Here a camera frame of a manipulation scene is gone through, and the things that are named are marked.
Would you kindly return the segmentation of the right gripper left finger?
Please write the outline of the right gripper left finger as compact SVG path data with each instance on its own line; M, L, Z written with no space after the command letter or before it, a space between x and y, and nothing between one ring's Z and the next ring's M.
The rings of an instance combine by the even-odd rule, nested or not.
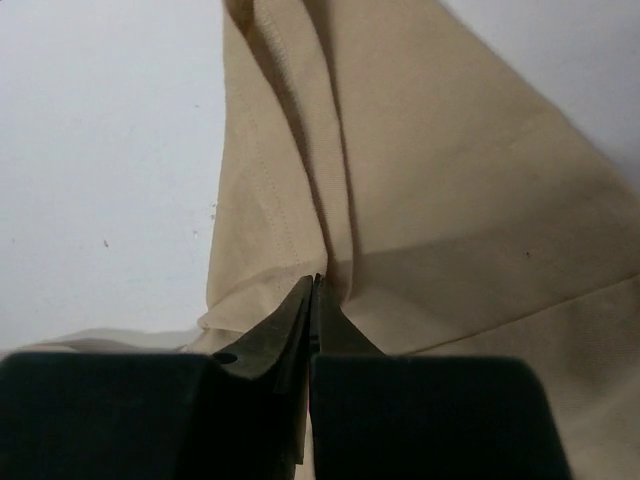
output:
M291 479L304 457L301 278L211 355L21 352L1 364L5 479Z

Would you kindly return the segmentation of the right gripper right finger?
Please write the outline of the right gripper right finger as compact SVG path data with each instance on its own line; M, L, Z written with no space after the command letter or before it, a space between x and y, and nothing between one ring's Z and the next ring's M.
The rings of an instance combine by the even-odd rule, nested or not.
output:
M545 390L508 357L387 356L317 277L310 415L319 479L566 479Z

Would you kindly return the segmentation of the beige t shirt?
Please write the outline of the beige t shirt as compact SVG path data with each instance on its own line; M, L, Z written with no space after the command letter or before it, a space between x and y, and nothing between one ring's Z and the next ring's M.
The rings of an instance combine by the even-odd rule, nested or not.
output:
M637 478L639 199L608 160L435 1L223 12L225 141L199 336L7 357L211 355L322 277L387 356L526 363L566 479Z

